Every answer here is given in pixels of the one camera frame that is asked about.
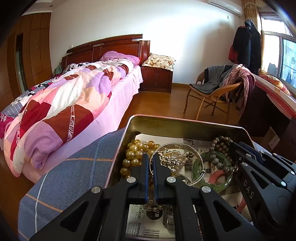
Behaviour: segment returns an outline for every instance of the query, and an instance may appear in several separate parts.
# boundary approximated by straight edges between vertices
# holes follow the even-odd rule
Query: yellow curtain
[[[251,19],[259,33],[261,32],[261,21],[258,8],[265,7],[266,4],[262,0],[242,0],[242,8],[246,19]]]

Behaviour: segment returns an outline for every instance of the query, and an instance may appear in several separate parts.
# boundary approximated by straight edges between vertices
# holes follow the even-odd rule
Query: wooden floor
[[[135,114],[158,115],[184,119],[195,119],[197,112],[197,104],[199,100],[189,97],[188,107],[183,114],[185,99],[188,89],[182,87],[173,87],[172,93],[159,92],[140,92],[133,97],[131,104],[122,118],[119,128],[126,126],[128,119]],[[227,109],[227,105],[217,104],[223,110]],[[215,110],[211,116],[212,107],[208,107],[200,112],[198,120],[225,123],[226,114],[219,110]],[[239,115],[232,103],[229,114],[229,125],[238,123]],[[0,152],[0,210],[11,226],[15,234],[17,234],[17,215],[19,202],[21,198],[29,191],[33,183],[24,175],[14,177],[9,170],[4,159],[3,151]]]

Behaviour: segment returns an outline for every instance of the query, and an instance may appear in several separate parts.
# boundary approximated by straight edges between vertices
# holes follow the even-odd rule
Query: metal screw
[[[204,193],[209,193],[209,192],[211,191],[211,188],[210,188],[209,186],[203,186],[203,187],[202,187],[202,191],[203,191]]]
[[[128,177],[128,178],[126,179],[126,181],[127,181],[128,183],[134,183],[134,182],[136,181],[136,178],[135,178],[135,177]]]
[[[101,188],[98,187],[98,186],[95,186],[95,187],[93,187],[93,188],[91,189],[91,192],[92,192],[92,193],[99,193],[100,191],[101,191]]]
[[[175,179],[174,177],[168,177],[168,178],[167,178],[167,181],[168,181],[169,183],[174,183],[174,182],[176,181],[176,179]]]

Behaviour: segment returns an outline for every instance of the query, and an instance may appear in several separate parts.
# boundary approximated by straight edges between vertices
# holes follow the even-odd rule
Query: black circular sticker
[[[148,218],[150,218],[152,220],[158,220],[163,215],[163,211],[162,210],[158,210],[157,213],[155,213],[153,211],[151,211],[151,212],[146,211],[146,215],[147,215]]]

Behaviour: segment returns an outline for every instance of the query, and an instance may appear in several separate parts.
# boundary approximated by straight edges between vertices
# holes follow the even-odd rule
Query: nightstand
[[[142,91],[171,93],[173,72],[167,69],[141,66],[143,83]]]

